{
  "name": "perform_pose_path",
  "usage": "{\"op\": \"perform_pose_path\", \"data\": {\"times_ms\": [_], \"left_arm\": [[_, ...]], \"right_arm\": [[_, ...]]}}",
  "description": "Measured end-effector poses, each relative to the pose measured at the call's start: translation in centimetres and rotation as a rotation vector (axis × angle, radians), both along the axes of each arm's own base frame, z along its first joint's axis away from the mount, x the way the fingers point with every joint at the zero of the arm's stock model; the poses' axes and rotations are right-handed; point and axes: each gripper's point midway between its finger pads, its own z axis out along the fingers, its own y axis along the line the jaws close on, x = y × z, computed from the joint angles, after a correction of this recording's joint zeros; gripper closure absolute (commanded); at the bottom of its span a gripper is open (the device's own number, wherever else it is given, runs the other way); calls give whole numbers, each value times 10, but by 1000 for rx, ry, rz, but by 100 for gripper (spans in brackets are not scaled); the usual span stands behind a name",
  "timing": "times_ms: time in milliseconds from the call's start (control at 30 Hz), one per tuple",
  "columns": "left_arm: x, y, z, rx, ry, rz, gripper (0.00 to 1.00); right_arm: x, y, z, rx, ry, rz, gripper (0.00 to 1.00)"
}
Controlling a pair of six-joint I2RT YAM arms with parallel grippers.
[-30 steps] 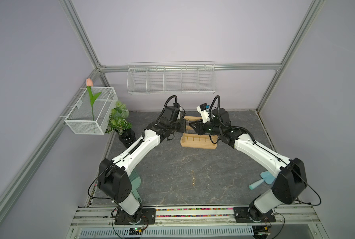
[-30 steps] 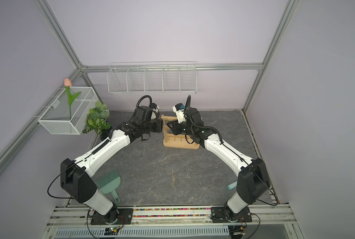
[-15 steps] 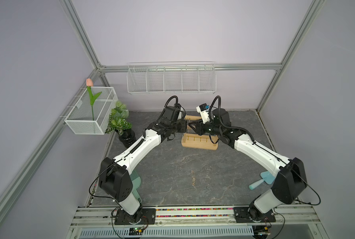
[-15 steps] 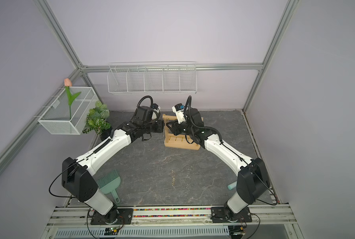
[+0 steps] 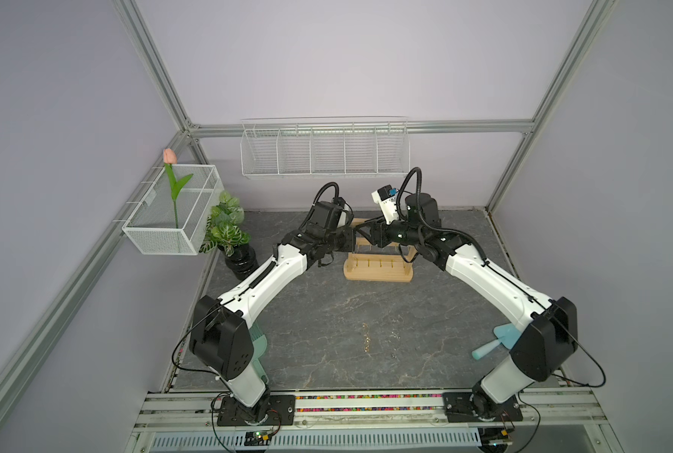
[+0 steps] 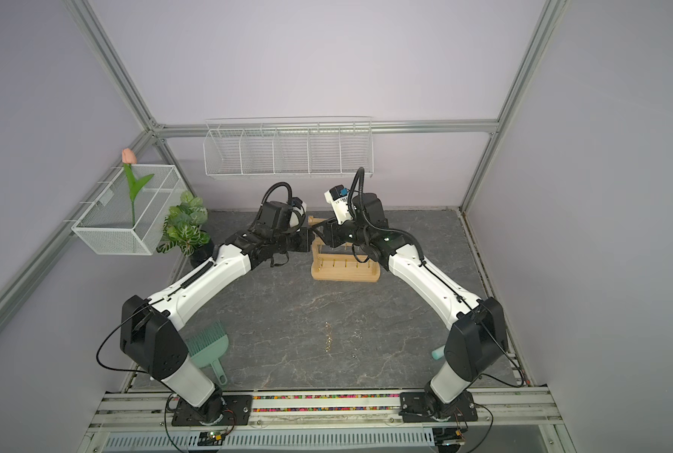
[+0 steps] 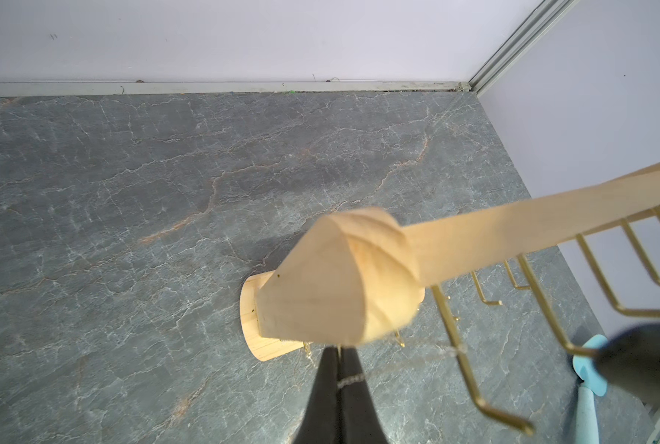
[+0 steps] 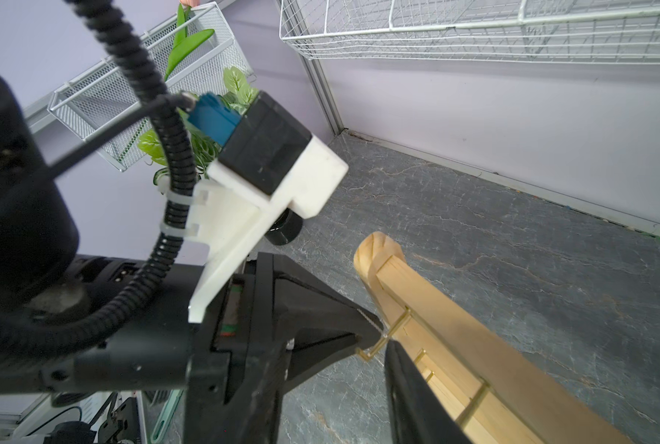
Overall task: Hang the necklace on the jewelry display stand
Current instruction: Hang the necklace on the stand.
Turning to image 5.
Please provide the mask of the wooden jewelry display stand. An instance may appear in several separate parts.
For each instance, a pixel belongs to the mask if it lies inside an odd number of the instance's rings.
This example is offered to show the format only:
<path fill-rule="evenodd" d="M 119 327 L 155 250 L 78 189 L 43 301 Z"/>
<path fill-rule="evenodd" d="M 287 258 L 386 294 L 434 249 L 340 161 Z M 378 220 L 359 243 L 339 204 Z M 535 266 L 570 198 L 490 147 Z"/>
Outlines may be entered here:
<path fill-rule="evenodd" d="M 417 250 L 412 245 L 391 243 L 374 247 L 361 235 L 356 236 L 355 250 L 348 255 L 343 271 L 347 280 L 408 283 L 413 279 L 412 262 Z"/>

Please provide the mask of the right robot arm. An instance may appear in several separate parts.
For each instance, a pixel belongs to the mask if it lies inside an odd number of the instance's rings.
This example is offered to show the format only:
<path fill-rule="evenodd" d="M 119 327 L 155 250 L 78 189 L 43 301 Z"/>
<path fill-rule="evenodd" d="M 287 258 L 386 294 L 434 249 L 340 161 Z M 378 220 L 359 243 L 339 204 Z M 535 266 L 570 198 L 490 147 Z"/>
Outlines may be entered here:
<path fill-rule="evenodd" d="M 522 283 L 487 258 L 474 238 L 451 228 L 371 219 L 355 231 L 371 245 L 413 245 L 419 255 L 462 280 L 496 307 L 517 329 L 508 357 L 485 375 L 468 399 L 473 415 L 496 416 L 502 405 L 535 382 L 543 382 L 578 348 L 577 310 Z"/>

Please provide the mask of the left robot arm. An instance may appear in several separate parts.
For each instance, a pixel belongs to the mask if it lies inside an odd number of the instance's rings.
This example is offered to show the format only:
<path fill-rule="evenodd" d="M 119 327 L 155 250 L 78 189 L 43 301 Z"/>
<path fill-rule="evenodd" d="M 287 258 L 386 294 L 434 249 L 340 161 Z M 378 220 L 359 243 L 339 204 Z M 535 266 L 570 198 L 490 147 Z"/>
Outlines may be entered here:
<path fill-rule="evenodd" d="M 188 349 L 243 407 L 261 407 L 268 386 L 254 365 L 253 324 L 294 279 L 326 256 L 354 247 L 352 228 L 339 228 L 322 238 L 302 230 L 285 235 L 272 257 L 247 279 L 217 298 L 206 296 L 197 303 Z"/>

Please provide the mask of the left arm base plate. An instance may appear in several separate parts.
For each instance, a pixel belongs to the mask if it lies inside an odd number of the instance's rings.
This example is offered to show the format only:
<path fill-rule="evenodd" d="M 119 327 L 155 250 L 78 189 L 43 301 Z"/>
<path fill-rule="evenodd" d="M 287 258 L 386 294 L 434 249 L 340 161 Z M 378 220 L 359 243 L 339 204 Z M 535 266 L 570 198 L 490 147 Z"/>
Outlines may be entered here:
<path fill-rule="evenodd" d="M 225 396 L 216 410 L 219 427 L 292 426 L 296 415 L 294 394 L 264 394 L 254 407 Z"/>

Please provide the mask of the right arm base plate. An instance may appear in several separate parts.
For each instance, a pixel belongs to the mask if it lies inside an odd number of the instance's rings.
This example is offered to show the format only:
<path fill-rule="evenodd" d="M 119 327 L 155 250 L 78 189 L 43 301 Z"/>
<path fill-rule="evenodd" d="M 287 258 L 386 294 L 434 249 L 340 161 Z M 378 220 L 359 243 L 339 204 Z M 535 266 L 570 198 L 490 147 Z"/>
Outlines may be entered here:
<path fill-rule="evenodd" d="M 485 394 L 472 391 L 445 392 L 442 398 L 445 415 L 450 423 L 521 422 L 523 420 L 515 396 L 502 403 L 495 403 Z"/>

